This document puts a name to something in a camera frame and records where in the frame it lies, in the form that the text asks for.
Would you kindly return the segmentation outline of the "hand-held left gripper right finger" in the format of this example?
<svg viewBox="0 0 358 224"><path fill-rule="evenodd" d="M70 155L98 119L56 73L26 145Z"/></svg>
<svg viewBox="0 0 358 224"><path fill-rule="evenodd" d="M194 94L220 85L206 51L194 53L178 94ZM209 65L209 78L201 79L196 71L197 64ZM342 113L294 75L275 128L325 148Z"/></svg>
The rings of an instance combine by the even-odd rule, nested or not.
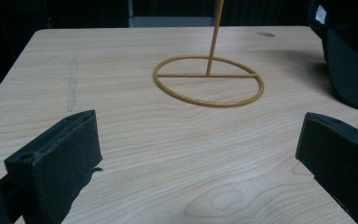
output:
<svg viewBox="0 0 358 224"><path fill-rule="evenodd" d="M325 115L305 115L296 158L358 224L358 129Z"/></svg>

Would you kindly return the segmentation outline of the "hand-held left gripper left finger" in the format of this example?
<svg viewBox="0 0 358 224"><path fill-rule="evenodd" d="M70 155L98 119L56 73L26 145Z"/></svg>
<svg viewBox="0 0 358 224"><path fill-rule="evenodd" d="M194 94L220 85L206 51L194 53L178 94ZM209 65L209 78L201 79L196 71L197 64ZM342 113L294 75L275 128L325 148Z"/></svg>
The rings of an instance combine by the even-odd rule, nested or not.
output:
<svg viewBox="0 0 358 224"><path fill-rule="evenodd" d="M76 113L5 159L9 218L61 224L102 160L96 113Z"/></svg>

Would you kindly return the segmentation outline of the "gold metal hat stand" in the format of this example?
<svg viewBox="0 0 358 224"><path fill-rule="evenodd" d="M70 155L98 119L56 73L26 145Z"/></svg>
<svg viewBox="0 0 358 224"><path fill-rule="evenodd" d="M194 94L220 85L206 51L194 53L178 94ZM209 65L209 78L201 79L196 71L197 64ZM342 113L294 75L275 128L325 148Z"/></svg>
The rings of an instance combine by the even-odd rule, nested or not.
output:
<svg viewBox="0 0 358 224"><path fill-rule="evenodd" d="M243 105L248 105L252 102L255 102L256 100L258 100L262 94L264 93L265 90L265 83L264 80L262 79L262 77L257 74L257 72L255 70L253 70L251 67L246 66L242 63L237 63L234 61L231 61L229 59L226 58L222 58L222 57L215 57L214 53L215 53L215 46L216 46L216 42L217 42L217 37L218 37L218 33L219 33L219 28L220 28L220 23L221 23L221 18L222 18L222 14L223 14L223 8L224 8L224 3L225 0L218 0L217 3L217 10L216 10L216 15L215 15L215 22L214 22L214 27L213 27L213 37L212 37L212 41L211 41L211 46L210 46L210 50L209 50L209 54L208 55L182 55L182 56L176 56L176 57L171 57L168 58L162 62L160 62L154 69L153 71L153 79L155 84L165 93L169 94L170 96L181 100L183 102L187 102L193 105L201 105L201 106L208 106L208 107L222 107L222 108L226 108L226 107L237 107L237 106L243 106ZM182 61L182 60L206 60L207 61L207 67L206 67L206 71L204 73L201 74L191 74L191 73L160 73L160 69L169 64L169 63L173 63L173 62L177 62L177 61ZM213 67L213 62L220 62L220 63L226 63L229 65L233 65L237 68L240 68L241 70L245 71L244 75L220 75L220 74L213 74L212 73L212 67ZM227 78L254 78L257 82L258 85L258 91L255 95L249 97L249 98L245 98L245 99L241 99L239 101L236 102L211 102L211 101L205 101L205 100L201 100L201 99L197 99L197 98L193 98L190 96L186 96L183 95L182 93L179 93L177 91L174 91L172 89L170 89L167 85L165 85L160 79L162 77L173 77L173 78L179 78L179 77L193 77L193 78L223 78L223 77L227 77Z"/></svg>

